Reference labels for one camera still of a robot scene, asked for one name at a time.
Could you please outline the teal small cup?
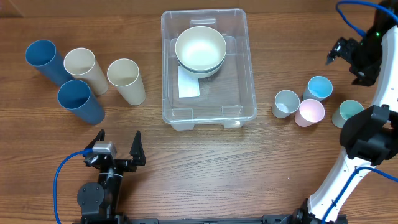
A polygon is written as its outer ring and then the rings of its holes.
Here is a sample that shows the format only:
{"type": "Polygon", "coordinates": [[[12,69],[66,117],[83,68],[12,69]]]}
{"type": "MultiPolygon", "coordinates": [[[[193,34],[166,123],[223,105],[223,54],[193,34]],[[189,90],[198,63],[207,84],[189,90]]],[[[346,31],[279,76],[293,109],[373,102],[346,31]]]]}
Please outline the teal small cup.
{"type": "Polygon", "coordinates": [[[342,128],[350,117],[362,112],[363,110],[364,107],[361,103],[355,100],[346,100],[342,102],[339,108],[333,113],[331,118],[332,123],[336,127],[342,128]]]}

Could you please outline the light blue small cup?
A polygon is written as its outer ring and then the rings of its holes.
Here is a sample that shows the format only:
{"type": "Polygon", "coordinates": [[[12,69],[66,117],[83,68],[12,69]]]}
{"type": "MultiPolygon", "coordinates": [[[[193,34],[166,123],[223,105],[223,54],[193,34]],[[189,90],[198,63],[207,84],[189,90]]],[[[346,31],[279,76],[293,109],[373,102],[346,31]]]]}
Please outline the light blue small cup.
{"type": "Polygon", "coordinates": [[[333,85],[329,79],[323,76],[312,77],[303,93],[303,99],[323,101],[333,92],[333,85]]]}

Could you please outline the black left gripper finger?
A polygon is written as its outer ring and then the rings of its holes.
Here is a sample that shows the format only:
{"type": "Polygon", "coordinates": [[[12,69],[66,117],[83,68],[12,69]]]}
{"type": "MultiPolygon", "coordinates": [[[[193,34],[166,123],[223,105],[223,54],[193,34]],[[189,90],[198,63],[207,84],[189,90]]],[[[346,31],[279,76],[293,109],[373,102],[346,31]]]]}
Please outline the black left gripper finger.
{"type": "Polygon", "coordinates": [[[146,164],[146,157],[144,154],[141,132],[137,131],[129,153],[132,156],[132,161],[136,166],[144,166],[146,164]]]}
{"type": "Polygon", "coordinates": [[[85,149],[92,149],[97,141],[104,141],[104,138],[105,138],[105,130],[101,129],[99,133],[96,135],[96,137],[89,143],[89,145],[85,147],[85,149]]]}

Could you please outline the pink small cup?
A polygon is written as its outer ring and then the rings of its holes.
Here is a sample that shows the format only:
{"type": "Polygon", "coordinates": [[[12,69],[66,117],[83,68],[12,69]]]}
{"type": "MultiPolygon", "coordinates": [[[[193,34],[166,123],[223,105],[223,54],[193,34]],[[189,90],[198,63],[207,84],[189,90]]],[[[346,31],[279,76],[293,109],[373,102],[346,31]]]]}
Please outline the pink small cup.
{"type": "Polygon", "coordinates": [[[324,106],[317,100],[303,100],[295,114],[295,122],[301,127],[308,127],[320,122],[325,117],[324,106]]]}

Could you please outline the dark blue bowl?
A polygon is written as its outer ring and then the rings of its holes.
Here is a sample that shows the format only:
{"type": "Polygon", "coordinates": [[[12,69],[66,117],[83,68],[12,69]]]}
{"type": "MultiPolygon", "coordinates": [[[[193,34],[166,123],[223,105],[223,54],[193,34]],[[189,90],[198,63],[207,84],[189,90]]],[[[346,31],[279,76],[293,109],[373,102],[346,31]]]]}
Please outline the dark blue bowl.
{"type": "Polygon", "coordinates": [[[189,68],[189,67],[187,67],[186,65],[184,65],[178,58],[176,58],[176,59],[177,59],[178,63],[179,63],[183,68],[185,68],[186,70],[188,70],[188,71],[190,71],[190,72],[193,72],[193,73],[209,73],[209,72],[212,72],[213,70],[219,69],[219,68],[222,66],[223,62],[225,61],[225,58],[226,58],[226,57],[224,57],[224,58],[222,59],[222,61],[221,61],[218,65],[216,65],[215,67],[209,68],[209,69],[206,69],[206,70],[196,70],[196,69],[189,68]]]}

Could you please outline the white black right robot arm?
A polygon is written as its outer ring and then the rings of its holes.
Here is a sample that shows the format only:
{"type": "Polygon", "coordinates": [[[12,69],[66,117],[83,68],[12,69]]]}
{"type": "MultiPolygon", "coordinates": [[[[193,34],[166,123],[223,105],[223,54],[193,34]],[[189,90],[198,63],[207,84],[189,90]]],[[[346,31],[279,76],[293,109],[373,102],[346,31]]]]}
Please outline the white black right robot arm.
{"type": "Polygon", "coordinates": [[[321,186],[282,223],[347,223],[340,208],[363,177],[378,172],[397,180],[376,169],[397,154],[397,1],[357,3],[375,8],[373,25],[368,31],[353,28],[362,38],[359,42],[339,38],[326,62],[344,59],[356,76],[353,84],[377,84],[374,98],[343,125],[340,155],[321,186]]]}

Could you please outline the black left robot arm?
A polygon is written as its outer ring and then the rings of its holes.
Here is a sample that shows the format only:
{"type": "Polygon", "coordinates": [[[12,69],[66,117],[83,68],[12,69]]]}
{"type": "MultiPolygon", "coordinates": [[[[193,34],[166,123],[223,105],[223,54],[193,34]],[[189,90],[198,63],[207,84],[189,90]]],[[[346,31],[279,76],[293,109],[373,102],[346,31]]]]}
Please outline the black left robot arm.
{"type": "Polygon", "coordinates": [[[81,207],[81,223],[130,223],[123,213],[118,213],[118,201],[123,174],[135,172],[137,166],[146,164],[142,147],[141,132],[137,131],[129,154],[130,159],[117,159],[116,146],[106,141],[105,130],[101,129],[97,136],[86,146],[84,163],[88,167],[99,170],[98,180],[81,186],[77,193],[77,201],[81,207]]]}

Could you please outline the cream bowl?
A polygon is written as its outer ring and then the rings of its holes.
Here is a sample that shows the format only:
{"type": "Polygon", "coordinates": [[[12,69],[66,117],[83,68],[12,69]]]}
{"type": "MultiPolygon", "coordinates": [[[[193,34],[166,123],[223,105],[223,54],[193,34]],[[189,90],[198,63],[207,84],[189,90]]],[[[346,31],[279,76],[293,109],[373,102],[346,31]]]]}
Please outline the cream bowl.
{"type": "Polygon", "coordinates": [[[187,67],[206,70],[226,56],[226,41],[215,29],[195,26],[183,31],[175,43],[176,57],[187,67]]]}
{"type": "Polygon", "coordinates": [[[210,70],[206,70],[206,71],[196,71],[196,70],[192,70],[190,68],[188,68],[187,66],[185,66],[182,62],[179,62],[180,66],[189,74],[198,77],[198,78],[206,78],[206,77],[210,77],[212,75],[214,75],[222,66],[222,64],[219,64],[217,67],[212,68],[210,70]]]}

